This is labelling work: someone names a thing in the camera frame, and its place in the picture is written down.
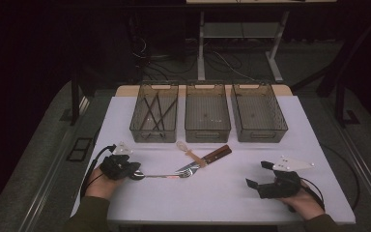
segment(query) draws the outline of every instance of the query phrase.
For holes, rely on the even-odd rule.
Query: dark background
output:
[[[73,72],[84,94],[93,95],[96,89],[138,80],[131,55],[136,33],[154,39],[156,47],[168,44],[165,49],[175,56],[182,56],[184,38],[195,37],[196,12],[137,13],[139,24],[134,28],[128,26],[133,14],[66,10],[50,1],[0,0],[0,192],[50,102]],[[353,43],[370,24],[371,1],[343,0],[334,9],[291,11],[284,40]],[[343,57],[352,49],[347,47]],[[371,112],[371,33],[344,76]]]

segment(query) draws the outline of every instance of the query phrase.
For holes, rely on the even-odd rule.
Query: person's right hand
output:
[[[309,186],[304,182],[302,182],[302,185],[306,188],[309,188]],[[314,217],[325,214],[325,211],[321,208],[321,206],[303,188],[301,188],[300,191],[294,196],[278,198],[278,200],[292,206],[305,220],[310,220]]]

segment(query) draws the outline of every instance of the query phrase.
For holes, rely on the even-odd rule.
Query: hand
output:
[[[325,211],[315,201],[315,199],[306,192],[303,188],[295,195],[287,198],[279,198],[285,204],[292,206],[300,216],[305,220],[313,219],[314,217],[324,215]]]
[[[117,181],[109,179],[108,177],[103,175],[101,170],[97,167],[90,175],[88,183],[91,183],[93,180],[95,181],[87,187],[85,195],[110,200],[110,197],[113,195],[116,187],[120,186],[125,179],[120,179]]]

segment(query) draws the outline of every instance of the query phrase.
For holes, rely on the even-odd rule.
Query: person's left hand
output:
[[[85,196],[95,196],[110,200],[116,187],[120,186],[125,178],[117,181],[109,179],[105,175],[102,175],[101,170],[97,167],[93,170],[92,175],[90,175],[88,183],[91,183],[93,180],[95,181],[87,187]]]

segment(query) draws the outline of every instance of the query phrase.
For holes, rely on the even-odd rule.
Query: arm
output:
[[[109,231],[107,226],[109,200],[114,189],[121,185],[124,179],[117,181],[108,179],[102,175],[99,168],[96,168],[89,178],[89,183],[93,180],[95,181],[87,187],[86,195],[82,198],[76,214],[65,223],[64,232]]]
[[[280,198],[279,200],[292,206],[305,220],[304,226],[307,232],[343,231],[304,189],[301,189],[295,196]]]

